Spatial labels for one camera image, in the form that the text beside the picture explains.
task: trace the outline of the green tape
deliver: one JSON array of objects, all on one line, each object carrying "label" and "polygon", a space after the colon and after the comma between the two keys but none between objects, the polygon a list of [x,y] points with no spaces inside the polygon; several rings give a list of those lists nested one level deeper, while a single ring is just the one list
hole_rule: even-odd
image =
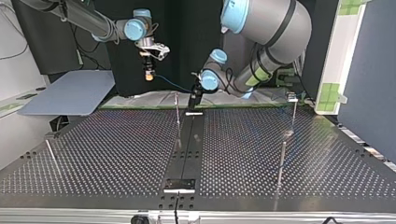
[{"label": "green tape", "polygon": [[21,105],[23,105],[23,104],[14,103],[14,104],[10,104],[10,105],[5,105],[5,106],[0,107],[0,112],[12,110],[12,109],[15,109]]},{"label": "green tape", "polygon": [[358,15],[361,5],[363,5],[362,0],[342,0],[338,15]]},{"label": "green tape", "polygon": [[340,84],[323,83],[319,96],[318,111],[333,112],[338,104]]},{"label": "green tape", "polygon": [[[266,72],[264,72],[264,70],[262,70],[261,68],[257,69],[256,71],[256,77],[261,80],[261,81],[266,81],[268,80],[268,78],[270,77]],[[251,86],[254,87],[257,84],[259,84],[259,80],[257,80],[257,78],[255,78],[254,76],[252,76],[246,83],[247,86]]]}]

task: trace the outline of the metal bracket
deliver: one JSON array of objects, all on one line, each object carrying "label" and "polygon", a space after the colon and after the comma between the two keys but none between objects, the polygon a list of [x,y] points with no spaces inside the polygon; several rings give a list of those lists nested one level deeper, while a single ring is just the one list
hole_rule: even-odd
[{"label": "metal bracket", "polygon": [[346,105],[347,104],[347,97],[343,94],[338,94],[338,102]]},{"label": "metal bracket", "polygon": [[168,179],[163,188],[164,193],[180,193],[193,194],[195,193],[194,179]]},{"label": "metal bracket", "polygon": [[[135,43],[136,46],[140,49],[142,49],[143,51],[145,51],[147,54],[149,54],[149,56],[157,59],[158,61],[162,61],[167,55],[168,53],[171,51],[167,46],[165,46],[164,44],[159,44],[159,43],[154,43],[151,46],[140,46],[138,44],[138,42]],[[158,56],[152,54],[150,51],[151,50],[155,50],[158,51]]]}]

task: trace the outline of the metal plate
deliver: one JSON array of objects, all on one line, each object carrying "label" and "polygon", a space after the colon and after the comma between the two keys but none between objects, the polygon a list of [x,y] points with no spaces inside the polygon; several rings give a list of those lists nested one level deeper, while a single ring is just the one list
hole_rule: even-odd
[{"label": "metal plate", "polygon": [[177,139],[176,115],[172,110],[98,111],[51,141],[57,160],[48,149],[38,152],[1,181],[0,192],[53,200],[155,199]]},{"label": "metal plate", "polygon": [[194,209],[396,212],[396,174],[322,116],[291,121],[290,108],[206,110]]},{"label": "metal plate", "polygon": [[197,188],[179,210],[396,213],[395,173],[322,116],[299,108],[293,126],[291,112],[206,110],[180,133],[173,110],[98,111],[52,141],[56,161],[39,148],[1,171],[0,207],[174,209],[163,186],[181,176]]}]

